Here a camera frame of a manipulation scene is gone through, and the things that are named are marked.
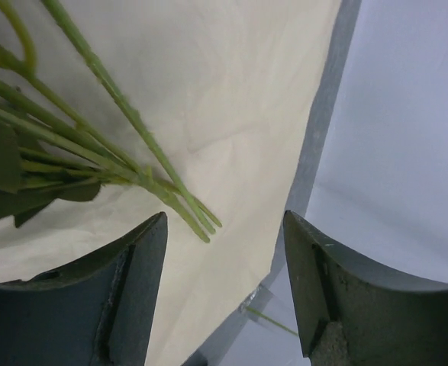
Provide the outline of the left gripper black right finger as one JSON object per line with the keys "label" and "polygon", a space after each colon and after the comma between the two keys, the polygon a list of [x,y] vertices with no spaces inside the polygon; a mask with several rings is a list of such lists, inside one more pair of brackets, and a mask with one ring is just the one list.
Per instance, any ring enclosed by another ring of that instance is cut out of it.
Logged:
{"label": "left gripper black right finger", "polygon": [[314,365],[448,365],[448,284],[350,249],[283,217],[301,350]]}

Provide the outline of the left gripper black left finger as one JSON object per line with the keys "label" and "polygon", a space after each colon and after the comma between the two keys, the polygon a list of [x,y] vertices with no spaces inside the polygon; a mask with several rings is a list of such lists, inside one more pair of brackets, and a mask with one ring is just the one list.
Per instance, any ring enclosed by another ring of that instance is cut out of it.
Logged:
{"label": "left gripper black left finger", "polygon": [[0,365],[142,365],[166,254],[157,213],[29,281],[0,283]]}

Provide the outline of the artificial flower bunch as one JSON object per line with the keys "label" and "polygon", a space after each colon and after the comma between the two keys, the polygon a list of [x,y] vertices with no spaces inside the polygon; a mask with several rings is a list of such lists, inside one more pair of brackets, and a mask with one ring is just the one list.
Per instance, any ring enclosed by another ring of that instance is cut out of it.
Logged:
{"label": "artificial flower bunch", "polygon": [[58,1],[45,1],[44,7],[167,178],[135,162],[38,77],[31,34],[12,3],[0,1],[0,12],[23,52],[17,57],[0,44],[0,220],[12,218],[18,228],[54,201],[87,203],[104,185],[137,186],[172,208],[200,240],[208,242],[221,221],[187,189],[66,9]]}

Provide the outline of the orange wrapping paper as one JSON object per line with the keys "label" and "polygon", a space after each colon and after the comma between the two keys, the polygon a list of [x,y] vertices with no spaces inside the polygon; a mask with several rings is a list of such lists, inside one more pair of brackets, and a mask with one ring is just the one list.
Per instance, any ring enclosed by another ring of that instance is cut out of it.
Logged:
{"label": "orange wrapping paper", "polygon": [[[60,1],[186,187],[223,223],[203,243],[141,188],[0,221],[0,283],[30,280],[167,212],[147,365],[180,365],[269,273],[341,1]],[[138,164],[138,133],[40,1],[11,1],[39,78]]]}

